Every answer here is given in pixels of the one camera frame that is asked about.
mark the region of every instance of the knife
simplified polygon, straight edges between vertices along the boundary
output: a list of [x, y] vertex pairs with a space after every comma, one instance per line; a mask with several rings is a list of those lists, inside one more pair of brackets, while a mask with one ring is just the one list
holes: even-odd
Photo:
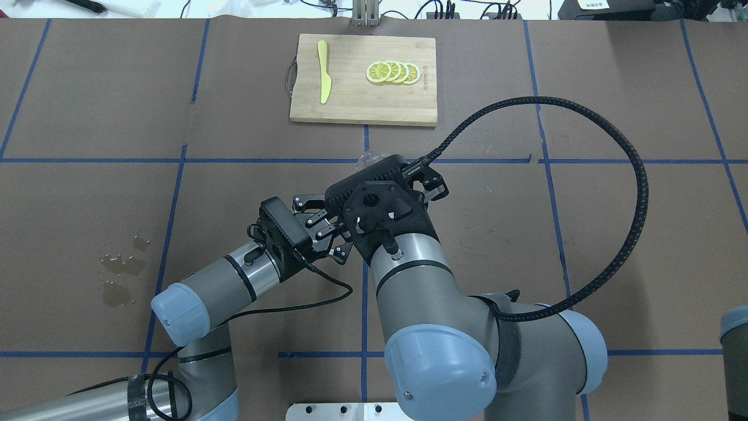
[[327, 58], [328, 58], [328, 45], [327, 41], [317, 41], [317, 53], [319, 54], [319, 74], [320, 74], [320, 92], [319, 102], [326, 103], [330, 97], [330, 89], [332, 88], [332, 78], [327, 73]]

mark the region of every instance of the white sticker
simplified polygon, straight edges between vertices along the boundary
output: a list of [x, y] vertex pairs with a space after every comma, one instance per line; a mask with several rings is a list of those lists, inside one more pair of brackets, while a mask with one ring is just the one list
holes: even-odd
[[577, 0], [582, 10], [600, 10], [609, 9], [607, 0]]

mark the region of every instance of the white metal plate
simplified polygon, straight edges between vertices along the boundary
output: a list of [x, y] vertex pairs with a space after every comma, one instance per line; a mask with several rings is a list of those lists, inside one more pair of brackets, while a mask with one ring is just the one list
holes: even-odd
[[413, 421], [397, 402], [294, 404], [286, 411], [286, 421]]

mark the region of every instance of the lemon slice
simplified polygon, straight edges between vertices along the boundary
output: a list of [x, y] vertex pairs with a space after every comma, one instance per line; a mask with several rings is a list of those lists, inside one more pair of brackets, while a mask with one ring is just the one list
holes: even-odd
[[390, 77], [392, 67], [386, 61], [375, 61], [367, 68], [367, 79], [372, 83], [382, 83]]
[[402, 84], [413, 85], [415, 82], [418, 82], [418, 79], [420, 79], [420, 67], [413, 63], [405, 63], [405, 66], [408, 68], [408, 77], [402, 81]]
[[398, 64], [399, 63], [398, 61], [394, 61], [394, 60], [387, 60], [386, 63], [389, 64], [390, 68], [392, 69], [392, 71], [390, 72], [390, 77], [387, 78], [387, 81], [392, 82], [393, 80], [398, 79], [400, 75], [402, 75], [402, 72], [404, 71], [403, 67], [401, 67], [400, 64]]
[[403, 63], [402, 61], [398, 61], [397, 65], [402, 67], [403, 72], [402, 74], [400, 74], [400, 77], [393, 80], [392, 83], [403, 83], [405, 80], [408, 79], [408, 75], [411, 73], [410, 67], [406, 66], [405, 63]]

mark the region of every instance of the wet stain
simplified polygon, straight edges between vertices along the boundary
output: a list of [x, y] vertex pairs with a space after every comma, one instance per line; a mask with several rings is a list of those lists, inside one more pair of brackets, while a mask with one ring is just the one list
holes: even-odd
[[104, 304], [110, 307], [126, 306], [135, 302], [129, 289], [113, 281], [104, 282], [102, 298]]
[[99, 261], [104, 265], [104, 268], [109, 273], [120, 274], [126, 273], [128, 275], [137, 276], [145, 268], [145, 260], [135, 258], [133, 256], [127, 256], [124, 258], [121, 254], [113, 256], [105, 254], [99, 256]]
[[136, 235], [132, 238], [132, 248], [140, 251], [145, 251], [145, 249], [150, 246], [150, 240], [146, 240], [145, 238]]

